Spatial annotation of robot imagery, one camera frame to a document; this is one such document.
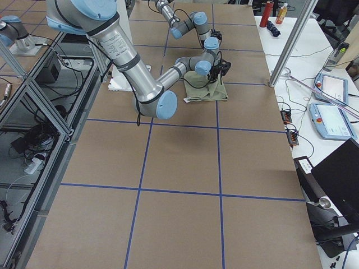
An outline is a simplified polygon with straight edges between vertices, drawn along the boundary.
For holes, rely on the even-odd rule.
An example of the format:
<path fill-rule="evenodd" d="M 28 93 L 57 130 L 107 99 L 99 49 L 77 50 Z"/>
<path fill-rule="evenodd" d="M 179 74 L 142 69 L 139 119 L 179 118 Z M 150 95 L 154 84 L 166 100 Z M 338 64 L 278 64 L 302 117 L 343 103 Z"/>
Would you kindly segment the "black monitor on arm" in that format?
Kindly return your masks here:
<path fill-rule="evenodd" d="M 358 240 L 358 143 L 350 138 L 313 166 L 294 159 L 317 244 L 330 258 L 355 250 Z"/>

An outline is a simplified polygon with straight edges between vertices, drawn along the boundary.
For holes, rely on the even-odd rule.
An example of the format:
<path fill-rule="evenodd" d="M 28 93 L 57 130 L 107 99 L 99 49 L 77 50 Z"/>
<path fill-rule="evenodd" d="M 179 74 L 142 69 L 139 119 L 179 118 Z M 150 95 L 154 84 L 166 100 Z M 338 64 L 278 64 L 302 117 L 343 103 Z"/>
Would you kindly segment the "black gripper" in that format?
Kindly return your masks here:
<path fill-rule="evenodd" d="M 218 77 L 220 77 L 220 79 L 223 76 L 223 65 L 222 64 L 217 64 L 216 66 L 212 66 L 210 72 L 207 75 L 207 79 L 209 82 L 215 82 Z"/>

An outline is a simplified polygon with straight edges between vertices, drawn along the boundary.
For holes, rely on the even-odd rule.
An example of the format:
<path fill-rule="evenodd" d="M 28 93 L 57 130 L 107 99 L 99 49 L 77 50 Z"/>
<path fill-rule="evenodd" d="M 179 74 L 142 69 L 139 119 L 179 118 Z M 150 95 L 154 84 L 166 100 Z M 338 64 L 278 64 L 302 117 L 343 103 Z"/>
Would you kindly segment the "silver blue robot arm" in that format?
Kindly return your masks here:
<path fill-rule="evenodd" d="M 139 116 L 171 118 L 177 110 L 177 96 L 169 88 L 187 72 L 195 71 L 212 83 L 231 67 L 219 50 L 222 35 L 209 27 L 205 12 L 192 12 L 182 21 L 169 1 L 155 1 L 173 37 L 179 39 L 195 29 L 203 49 L 200 56 L 177 59 L 167 72 L 155 79 L 121 27 L 116 1 L 47 1 L 46 4 L 49 27 L 88 35 L 100 42 L 106 57 L 130 83 Z"/>
<path fill-rule="evenodd" d="M 169 24 L 170 32 L 175 39 L 180 39 L 192 30 L 196 31 L 200 45 L 203 47 L 207 38 L 211 37 L 211 29 L 208 24 L 208 18 L 205 12 L 195 11 L 187 12 L 177 9 L 173 10 L 170 6 L 171 1 L 155 1 L 155 8 L 165 18 Z M 176 11 L 182 11 L 186 19 L 181 20 Z"/>

